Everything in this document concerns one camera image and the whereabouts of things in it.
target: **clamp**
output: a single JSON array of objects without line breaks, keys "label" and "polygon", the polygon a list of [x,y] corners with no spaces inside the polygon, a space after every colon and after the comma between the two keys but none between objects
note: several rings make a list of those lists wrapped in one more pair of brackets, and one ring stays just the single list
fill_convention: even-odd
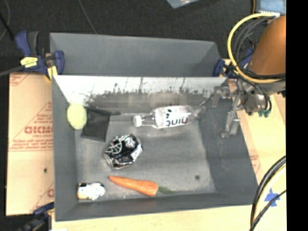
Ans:
[{"label": "clamp", "polygon": [[[55,51],[51,56],[43,58],[37,54],[37,37],[39,32],[21,31],[15,36],[17,48],[22,51],[24,58],[21,60],[23,72],[39,72],[50,79],[52,74],[61,74],[64,69],[63,51]],[[55,60],[55,64],[47,66],[46,62]]]}]

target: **wooden table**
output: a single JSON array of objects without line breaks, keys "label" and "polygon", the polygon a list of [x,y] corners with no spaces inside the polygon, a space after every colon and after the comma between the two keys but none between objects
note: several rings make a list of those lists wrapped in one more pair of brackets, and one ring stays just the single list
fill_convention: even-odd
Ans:
[{"label": "wooden table", "polygon": [[[258,114],[248,116],[245,111],[238,112],[259,182],[267,170],[286,154],[285,98],[275,94],[271,100],[273,108],[268,118],[259,117]],[[285,174],[275,182],[272,192],[280,193],[284,189]],[[246,205],[76,221],[56,222],[52,219],[52,228],[61,231],[247,231],[250,227],[250,211],[251,206]],[[286,230],[286,194],[277,201],[277,206],[268,210],[258,228],[267,231]]]}]

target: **white figurine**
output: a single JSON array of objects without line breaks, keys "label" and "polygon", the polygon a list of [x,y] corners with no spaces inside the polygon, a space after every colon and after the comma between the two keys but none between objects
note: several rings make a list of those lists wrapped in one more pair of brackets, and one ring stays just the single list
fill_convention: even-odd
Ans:
[{"label": "white figurine", "polygon": [[105,194],[104,185],[99,182],[80,183],[78,185],[77,197],[80,200],[96,200]]}]

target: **carrot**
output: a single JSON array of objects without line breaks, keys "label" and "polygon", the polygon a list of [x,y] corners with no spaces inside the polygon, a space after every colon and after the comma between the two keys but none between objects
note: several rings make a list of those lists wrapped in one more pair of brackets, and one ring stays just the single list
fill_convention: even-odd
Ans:
[{"label": "carrot", "polygon": [[138,191],[148,196],[155,196],[158,191],[158,185],[153,181],[134,180],[120,176],[109,176],[109,180],[119,186]]}]

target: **crumpled wrapper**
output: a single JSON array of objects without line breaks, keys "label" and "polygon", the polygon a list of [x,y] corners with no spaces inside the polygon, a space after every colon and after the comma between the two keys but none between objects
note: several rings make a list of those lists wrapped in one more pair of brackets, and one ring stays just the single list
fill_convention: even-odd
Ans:
[{"label": "crumpled wrapper", "polygon": [[132,134],[119,135],[104,152],[104,157],[112,169],[132,165],[143,152],[141,141]]}]

